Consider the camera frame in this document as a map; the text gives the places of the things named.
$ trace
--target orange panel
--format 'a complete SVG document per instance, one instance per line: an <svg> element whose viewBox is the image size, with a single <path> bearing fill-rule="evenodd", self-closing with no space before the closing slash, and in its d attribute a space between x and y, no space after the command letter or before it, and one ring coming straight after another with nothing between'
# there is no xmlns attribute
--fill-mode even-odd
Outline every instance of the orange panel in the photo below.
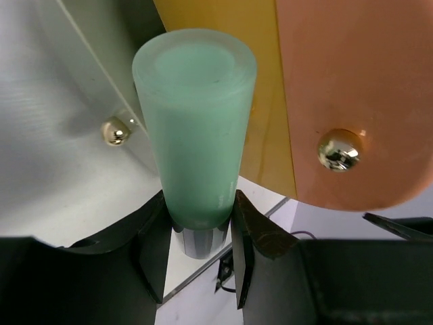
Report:
<svg viewBox="0 0 433 325"><path fill-rule="evenodd" d="M275 2L270 0L155 0L167 30L209 28L245 42L258 62L254 103L241 175L295 198L295 183L279 52Z"/></svg>
<svg viewBox="0 0 433 325"><path fill-rule="evenodd" d="M433 180L433 1L277 0L298 199L365 211ZM317 160L332 129L361 137L345 173Z"/></svg>

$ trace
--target gold knob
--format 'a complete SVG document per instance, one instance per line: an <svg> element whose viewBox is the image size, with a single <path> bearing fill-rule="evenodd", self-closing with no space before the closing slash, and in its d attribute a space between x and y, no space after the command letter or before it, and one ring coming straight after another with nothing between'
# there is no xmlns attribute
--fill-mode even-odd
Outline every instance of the gold knob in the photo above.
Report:
<svg viewBox="0 0 433 325"><path fill-rule="evenodd" d="M128 140L131 130L120 119L112 116L102 123L101 133L110 146L121 146Z"/></svg>
<svg viewBox="0 0 433 325"><path fill-rule="evenodd" d="M332 130L319 142L319 161L335 172L348 171L361 158L362 143L359 137L347 130Z"/></svg>

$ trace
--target green bottle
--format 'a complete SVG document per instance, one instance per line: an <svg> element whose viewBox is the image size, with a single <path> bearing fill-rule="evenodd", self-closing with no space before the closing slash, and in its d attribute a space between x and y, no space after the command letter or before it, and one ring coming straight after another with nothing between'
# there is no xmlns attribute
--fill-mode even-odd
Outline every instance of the green bottle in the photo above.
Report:
<svg viewBox="0 0 433 325"><path fill-rule="evenodd" d="M148 41L133 76L173 220L211 230L231 212L256 80L231 35L184 29Z"/></svg>

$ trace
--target yellow panel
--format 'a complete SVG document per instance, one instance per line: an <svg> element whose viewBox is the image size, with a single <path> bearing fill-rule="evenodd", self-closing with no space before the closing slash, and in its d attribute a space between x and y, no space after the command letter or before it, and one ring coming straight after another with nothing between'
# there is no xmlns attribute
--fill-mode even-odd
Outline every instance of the yellow panel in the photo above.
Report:
<svg viewBox="0 0 433 325"><path fill-rule="evenodd" d="M166 29L209 28L245 42L258 62L241 176L296 198L274 0L154 0Z"/></svg>

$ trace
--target round metal knob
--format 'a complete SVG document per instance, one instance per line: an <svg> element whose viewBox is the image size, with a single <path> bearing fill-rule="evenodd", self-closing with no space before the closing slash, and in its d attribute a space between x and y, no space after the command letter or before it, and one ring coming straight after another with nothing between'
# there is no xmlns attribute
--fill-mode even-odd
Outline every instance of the round metal knob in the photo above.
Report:
<svg viewBox="0 0 433 325"><path fill-rule="evenodd" d="M332 130L319 142L319 161L335 172L348 171L361 158L362 143L359 137L347 130Z"/></svg>
<svg viewBox="0 0 433 325"><path fill-rule="evenodd" d="M110 146L123 145L131 135L131 130L117 117L112 116L101 126L104 141Z"/></svg>

